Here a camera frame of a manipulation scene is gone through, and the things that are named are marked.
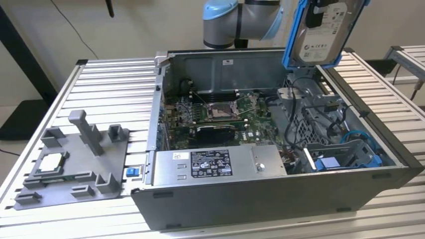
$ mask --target blue button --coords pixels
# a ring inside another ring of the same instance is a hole
[[[138,168],[128,168],[125,175],[128,178],[138,176]]]

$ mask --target blue cable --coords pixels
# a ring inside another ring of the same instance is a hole
[[[374,152],[374,151],[377,150],[377,144],[374,143],[374,140],[370,138],[370,136],[369,136],[365,132],[362,132],[362,131],[359,131],[359,130],[349,131],[349,132],[343,135],[343,137],[341,138],[339,143],[343,143],[343,142],[345,142],[346,137],[347,137],[350,134],[354,134],[354,133],[361,134],[362,136],[365,136],[365,137],[366,137],[366,139],[369,139],[369,140],[370,140],[370,143],[371,143],[371,146],[373,146],[373,152]]]

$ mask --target green circuit board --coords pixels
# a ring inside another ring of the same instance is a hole
[[[234,139],[221,146],[254,143],[274,144],[281,148],[282,141],[263,100],[255,93],[247,92],[241,93],[233,102],[197,103],[176,107],[168,115],[170,150],[198,148],[194,130],[200,126],[212,125],[231,125],[237,129]],[[202,148],[217,146],[220,145],[202,145]]]

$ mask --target sticker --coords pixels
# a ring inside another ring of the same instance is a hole
[[[192,177],[231,176],[227,150],[190,152]]]
[[[233,60],[222,60],[222,65],[223,66],[233,65]]]
[[[189,159],[189,152],[173,153],[173,159]]]
[[[346,10],[343,2],[330,4],[323,12],[321,26],[306,29],[299,51],[302,61],[318,62],[326,60],[346,16]]]

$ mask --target white wall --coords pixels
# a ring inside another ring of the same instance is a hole
[[[381,59],[390,46],[425,45],[425,0],[371,0],[346,46],[365,59]]]
[[[114,18],[104,0],[54,2],[102,59],[152,57],[158,50],[204,47],[205,0],[114,0]],[[49,0],[0,0],[0,4],[49,79],[61,85],[77,59],[93,59],[92,53]],[[346,46],[369,59],[382,58],[391,45],[425,44],[423,9],[425,0],[371,0]]]
[[[202,0],[54,0],[100,58],[152,57],[200,49]],[[0,0],[48,77],[62,84],[78,59],[94,59],[49,0]]]
[[[413,90],[414,90],[414,84],[402,84],[395,85],[395,88],[399,90],[399,92],[410,99]],[[413,99],[413,103],[418,106],[425,106],[425,88],[421,89]]]
[[[0,62],[0,106],[17,106],[24,100],[41,99],[1,43]]]

